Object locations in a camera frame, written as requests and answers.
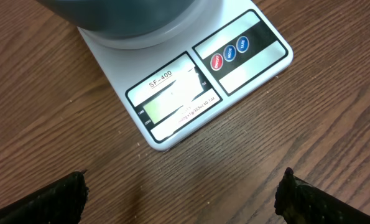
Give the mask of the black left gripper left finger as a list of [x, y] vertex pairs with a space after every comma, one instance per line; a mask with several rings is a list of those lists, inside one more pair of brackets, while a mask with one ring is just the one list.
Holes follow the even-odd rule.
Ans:
[[0, 224], [78, 224], [88, 201], [85, 170], [61, 179], [0, 209]]

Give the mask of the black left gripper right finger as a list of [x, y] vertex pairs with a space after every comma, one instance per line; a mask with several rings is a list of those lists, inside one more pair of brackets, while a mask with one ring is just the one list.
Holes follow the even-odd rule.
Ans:
[[370, 216], [294, 175], [286, 168], [275, 193], [275, 214], [288, 224], [370, 224]]

